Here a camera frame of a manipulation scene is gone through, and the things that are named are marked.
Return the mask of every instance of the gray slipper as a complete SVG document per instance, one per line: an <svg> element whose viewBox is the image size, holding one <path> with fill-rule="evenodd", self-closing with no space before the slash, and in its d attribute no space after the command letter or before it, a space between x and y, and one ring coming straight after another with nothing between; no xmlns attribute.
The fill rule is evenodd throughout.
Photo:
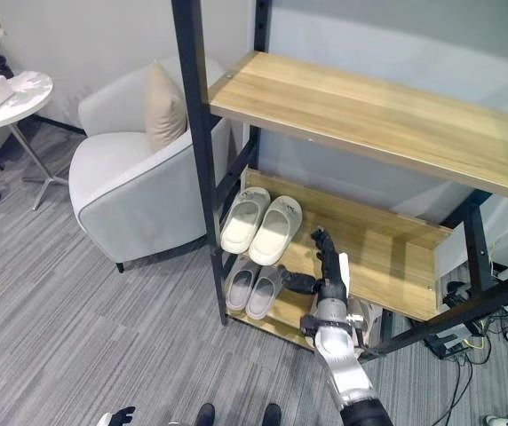
<svg viewBox="0 0 508 426"><path fill-rule="evenodd" d="M246 304L246 314L253 320L263 319L280 291L282 291L282 279L278 269L274 266L262 267Z"/></svg>
<svg viewBox="0 0 508 426"><path fill-rule="evenodd" d="M236 259L226 279L226 307L228 309L232 311L244 309L259 272L260 265L255 264L246 256Z"/></svg>

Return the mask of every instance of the armchair cushion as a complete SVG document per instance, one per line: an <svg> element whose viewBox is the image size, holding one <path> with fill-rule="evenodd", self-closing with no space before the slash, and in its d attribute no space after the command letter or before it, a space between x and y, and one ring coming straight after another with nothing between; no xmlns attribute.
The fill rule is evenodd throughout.
<svg viewBox="0 0 508 426"><path fill-rule="evenodd" d="M187 129L185 97L157 61L151 66L147 79L145 120L153 152L165 148Z"/></svg>

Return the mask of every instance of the black shoe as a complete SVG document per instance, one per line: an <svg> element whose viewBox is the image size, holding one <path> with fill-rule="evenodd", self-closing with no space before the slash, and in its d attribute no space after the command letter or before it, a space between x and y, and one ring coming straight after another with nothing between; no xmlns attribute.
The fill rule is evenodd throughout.
<svg viewBox="0 0 508 426"><path fill-rule="evenodd" d="M262 426L280 426L282 422L282 410L276 404L268 404L264 412Z"/></svg>
<svg viewBox="0 0 508 426"><path fill-rule="evenodd" d="M215 407L212 404L204 404L199 410L194 426L212 426L215 422Z"/></svg>

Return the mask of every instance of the table leg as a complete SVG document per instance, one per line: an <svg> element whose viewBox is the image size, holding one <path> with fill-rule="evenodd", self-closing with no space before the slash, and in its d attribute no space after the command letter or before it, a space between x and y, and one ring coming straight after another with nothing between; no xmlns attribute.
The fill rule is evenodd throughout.
<svg viewBox="0 0 508 426"><path fill-rule="evenodd" d="M43 200L44 194L47 191L47 188L50 184L55 185L68 185L68 181L66 179L63 179L62 177L57 177L53 175L41 162L41 159L37 157L35 152L31 149L29 146L27 140L23 136L23 133L21 133L21 130L17 127L17 124L10 124L9 128L11 129L13 136L17 139L17 141L23 146L23 149L25 149L25 152L29 154L29 156L33 159L35 164L41 169L43 174L45 175L45 178L39 178L39 177L24 177L24 182L43 182L43 185L41 186L41 190L39 191L39 194L35 198L35 203L33 204L33 210L37 210L39 205L41 204L41 201Z"/></svg>

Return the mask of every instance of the robotic arm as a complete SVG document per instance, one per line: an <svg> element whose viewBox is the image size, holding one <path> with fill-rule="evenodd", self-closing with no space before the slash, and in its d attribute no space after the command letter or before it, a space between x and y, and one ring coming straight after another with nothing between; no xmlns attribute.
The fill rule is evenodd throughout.
<svg viewBox="0 0 508 426"><path fill-rule="evenodd" d="M329 234L320 228L312 234L321 260L322 278L290 273L285 287L317 294L317 313L301 320L301 332L314 339L315 356L328 373L328 385L345 426L393 426L369 378L354 354L352 328L361 317L347 315L348 258L335 251Z"/></svg>

